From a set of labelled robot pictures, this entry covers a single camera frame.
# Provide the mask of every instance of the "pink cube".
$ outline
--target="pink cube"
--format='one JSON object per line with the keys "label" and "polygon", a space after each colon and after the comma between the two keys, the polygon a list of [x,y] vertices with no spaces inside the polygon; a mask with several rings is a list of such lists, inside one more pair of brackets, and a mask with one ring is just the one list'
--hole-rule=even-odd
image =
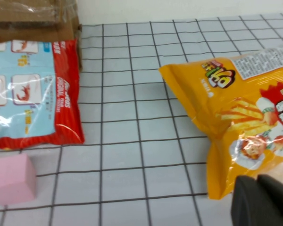
{"label": "pink cube", "polygon": [[0,205],[35,198],[36,173],[27,154],[0,158]]}

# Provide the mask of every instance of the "plastic packaging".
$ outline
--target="plastic packaging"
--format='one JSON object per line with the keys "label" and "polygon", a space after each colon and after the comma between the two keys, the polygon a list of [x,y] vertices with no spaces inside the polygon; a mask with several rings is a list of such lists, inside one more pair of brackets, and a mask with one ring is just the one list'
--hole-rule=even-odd
{"label": "plastic packaging", "polygon": [[0,148],[84,142],[76,41],[0,44]]}
{"label": "plastic packaging", "polygon": [[76,16],[76,0],[0,0],[0,22],[9,26],[53,26]]}
{"label": "plastic packaging", "polygon": [[256,177],[283,162],[283,46],[166,65],[160,72],[212,141],[207,159],[210,198],[230,193],[238,175]]}

